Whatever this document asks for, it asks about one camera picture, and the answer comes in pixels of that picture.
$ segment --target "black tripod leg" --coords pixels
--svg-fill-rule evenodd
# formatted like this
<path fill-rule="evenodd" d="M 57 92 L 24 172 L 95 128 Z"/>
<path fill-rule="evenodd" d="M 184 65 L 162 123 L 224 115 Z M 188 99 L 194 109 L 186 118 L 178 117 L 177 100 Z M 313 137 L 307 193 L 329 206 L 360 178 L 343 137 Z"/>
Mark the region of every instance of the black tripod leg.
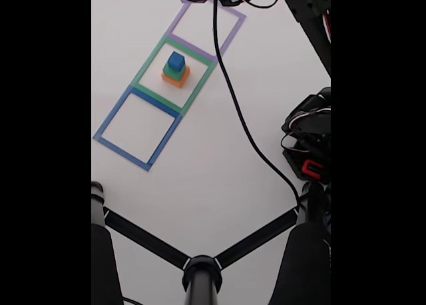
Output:
<path fill-rule="evenodd" d="M 92 182 L 91 305 L 123 305 L 114 249 L 103 215 L 103 190 Z"/>
<path fill-rule="evenodd" d="M 306 183 L 296 227 L 288 236 L 269 305 L 329 305 L 331 235 L 325 229 L 318 200 L 321 185 Z"/>

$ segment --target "stacked blocks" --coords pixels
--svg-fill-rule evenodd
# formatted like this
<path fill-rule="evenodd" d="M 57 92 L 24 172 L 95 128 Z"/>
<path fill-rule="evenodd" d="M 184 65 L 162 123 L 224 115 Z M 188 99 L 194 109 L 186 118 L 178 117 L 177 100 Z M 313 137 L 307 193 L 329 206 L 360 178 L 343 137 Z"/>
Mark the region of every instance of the stacked blocks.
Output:
<path fill-rule="evenodd" d="M 173 52 L 162 69 L 161 77 L 167 83 L 181 88 L 189 76 L 189 67 L 185 65 L 185 58 Z"/>

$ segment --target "blue square outline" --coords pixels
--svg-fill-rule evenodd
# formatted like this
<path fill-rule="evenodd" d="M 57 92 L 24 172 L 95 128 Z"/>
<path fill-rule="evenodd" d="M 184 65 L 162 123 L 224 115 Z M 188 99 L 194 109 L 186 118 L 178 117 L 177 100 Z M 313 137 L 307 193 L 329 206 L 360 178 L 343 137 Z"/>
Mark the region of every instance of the blue square outline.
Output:
<path fill-rule="evenodd" d="M 118 110 L 120 110 L 123 103 L 127 100 L 127 97 L 130 94 L 134 94 L 144 101 L 150 103 L 151 105 L 154 105 L 156 108 L 160 109 L 161 111 L 169 114 L 171 117 L 174 117 L 174 121 L 171 124 L 171 126 L 168 128 L 166 134 L 163 136 L 162 140 L 160 141 L 160 144 L 158 144 L 157 148 L 151 155 L 148 162 L 142 162 L 140 159 L 136 158 L 135 156 L 131 155 L 130 153 L 126 152 L 125 150 L 121 149 L 120 147 L 112 144 L 110 141 L 104 139 L 102 137 L 102 134 L 105 132 L 109 124 L 111 123 L 112 119 L 115 117 L 115 115 L 118 113 Z M 127 89 L 124 91 L 124 93 L 121 95 L 120 99 L 117 101 L 115 106 L 112 108 L 111 112 L 108 114 L 106 119 L 103 121 L 101 126 L 99 127 L 98 131 L 95 133 L 93 139 L 100 142 L 100 144 L 106 146 L 110 150 L 114 151 L 118 155 L 124 157 L 126 160 L 129 160 L 130 162 L 134 163 L 135 165 L 143 168 L 147 172 L 150 170 L 158 156 L 160 155 L 163 148 L 166 146 L 168 140 L 172 136 L 174 130 L 176 130 L 176 127 L 179 125 L 180 121 L 182 120 L 182 115 L 177 113 L 175 110 L 172 110 L 171 108 L 167 107 L 166 105 L 162 104 L 161 102 L 157 101 L 156 99 L 150 97 L 149 95 L 143 93 L 142 91 L 139 91 L 137 88 L 128 86 Z"/>

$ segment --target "green block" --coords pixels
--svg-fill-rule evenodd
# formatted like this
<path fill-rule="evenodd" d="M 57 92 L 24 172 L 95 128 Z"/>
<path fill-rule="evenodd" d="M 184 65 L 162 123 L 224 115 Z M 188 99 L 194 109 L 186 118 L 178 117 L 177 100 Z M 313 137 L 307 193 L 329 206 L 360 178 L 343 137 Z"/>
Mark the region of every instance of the green block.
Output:
<path fill-rule="evenodd" d="M 186 65 L 183 66 L 182 70 L 176 71 L 168 66 L 168 63 L 162 68 L 162 71 L 165 75 L 168 77 L 171 77 L 172 79 L 176 81 L 180 81 L 180 78 L 183 76 L 184 72 L 186 70 Z"/>

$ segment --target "orange block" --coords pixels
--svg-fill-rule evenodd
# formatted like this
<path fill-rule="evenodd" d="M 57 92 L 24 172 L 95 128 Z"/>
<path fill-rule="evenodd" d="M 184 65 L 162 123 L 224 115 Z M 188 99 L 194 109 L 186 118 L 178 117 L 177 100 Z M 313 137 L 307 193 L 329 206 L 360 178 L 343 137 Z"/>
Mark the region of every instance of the orange block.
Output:
<path fill-rule="evenodd" d="M 172 79 L 171 77 L 168 77 L 164 73 L 161 73 L 161 77 L 164 81 L 166 81 L 167 83 L 173 84 L 175 87 L 178 87 L 179 89 L 185 83 L 188 76 L 189 76 L 189 66 L 188 65 L 186 66 L 186 70 L 185 70 L 183 76 L 180 78 L 180 81 L 176 81 L 176 80 Z"/>

